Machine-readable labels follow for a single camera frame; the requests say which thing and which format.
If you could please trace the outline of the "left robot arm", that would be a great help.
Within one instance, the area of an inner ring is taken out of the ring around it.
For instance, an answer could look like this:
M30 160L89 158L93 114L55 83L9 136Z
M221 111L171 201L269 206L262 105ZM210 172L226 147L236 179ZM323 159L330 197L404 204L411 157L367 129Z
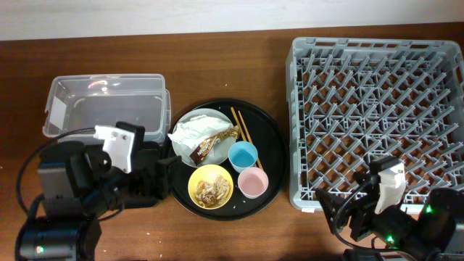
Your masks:
M94 260L101 222L125 209L153 207L165 199L181 166L179 156L163 157L158 143L145 141L145 129L118 122L89 129L101 146L65 141L58 135L34 157L42 192L23 210L16 260Z

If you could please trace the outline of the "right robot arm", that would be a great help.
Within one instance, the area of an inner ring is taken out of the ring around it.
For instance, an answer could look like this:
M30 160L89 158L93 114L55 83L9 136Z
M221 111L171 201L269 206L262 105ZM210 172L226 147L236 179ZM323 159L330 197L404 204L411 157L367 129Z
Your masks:
M316 189L331 233L351 229L344 260L463 259L463 193L451 188L430 191L417 219L401 209L406 189L404 164L394 156L371 162L368 173L355 173L358 187L346 198Z

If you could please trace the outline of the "brown coffee sachet wrapper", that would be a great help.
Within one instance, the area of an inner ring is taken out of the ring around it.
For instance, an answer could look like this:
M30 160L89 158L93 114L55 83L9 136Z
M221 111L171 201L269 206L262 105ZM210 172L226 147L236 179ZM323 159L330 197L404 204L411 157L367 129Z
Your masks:
M219 165L228 158L228 151L239 137L239 127L233 126L203 140L189 155L196 167Z

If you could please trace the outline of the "white napkin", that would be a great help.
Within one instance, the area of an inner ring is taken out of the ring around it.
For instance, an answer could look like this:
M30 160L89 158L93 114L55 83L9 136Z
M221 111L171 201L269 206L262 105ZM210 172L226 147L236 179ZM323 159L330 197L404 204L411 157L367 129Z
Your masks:
M203 140L232 127L233 125L226 120L199 115L178 123L173 133L167 136L172 142L195 149Z

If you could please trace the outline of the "yellow bowl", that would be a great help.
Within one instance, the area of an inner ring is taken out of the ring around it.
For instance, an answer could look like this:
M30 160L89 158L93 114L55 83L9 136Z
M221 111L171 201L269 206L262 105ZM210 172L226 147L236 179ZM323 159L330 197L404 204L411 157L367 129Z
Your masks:
M196 188L198 182L200 182L201 180L214 181L215 178L218 175L221 175L225 179L227 179L230 182L230 185L231 185L231 192L228 195L228 198L227 198L226 202L224 204L220 205L219 207L215 207L215 208L212 208L212 209L200 207L197 200L195 199L195 195L194 195L195 194L195 188ZM188 181L188 195L190 196L192 202L197 207L200 207L200 208L202 208L204 210L215 210L215 209L223 207L230 200L230 198L232 197L232 194L233 194L233 187L234 187L234 185L233 185L233 179L231 177L231 174L224 167L221 167L219 165L204 165L204 166L201 166L201 167L197 168L191 174L191 177L189 178L189 181Z

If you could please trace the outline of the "pink cup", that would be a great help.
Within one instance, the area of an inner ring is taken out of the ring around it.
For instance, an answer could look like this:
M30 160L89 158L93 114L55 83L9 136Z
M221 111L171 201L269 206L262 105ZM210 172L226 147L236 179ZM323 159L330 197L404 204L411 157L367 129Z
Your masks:
M269 179L261 168L249 167L239 174L237 183L246 198L256 199L267 191Z

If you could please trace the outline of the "food scraps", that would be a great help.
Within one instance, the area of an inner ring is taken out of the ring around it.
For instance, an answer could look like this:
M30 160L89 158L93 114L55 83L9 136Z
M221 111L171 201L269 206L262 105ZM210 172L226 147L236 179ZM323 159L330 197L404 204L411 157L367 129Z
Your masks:
M230 182L218 175L214 181L198 182L194 195L200 207L212 209L224 204L230 192Z

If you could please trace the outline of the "blue cup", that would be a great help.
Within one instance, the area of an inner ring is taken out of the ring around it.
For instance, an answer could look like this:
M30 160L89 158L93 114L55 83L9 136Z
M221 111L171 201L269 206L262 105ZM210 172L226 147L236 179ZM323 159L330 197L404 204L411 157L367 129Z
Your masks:
M254 167L257 163L257 148L247 141L238 141L228 151L228 159L237 173Z

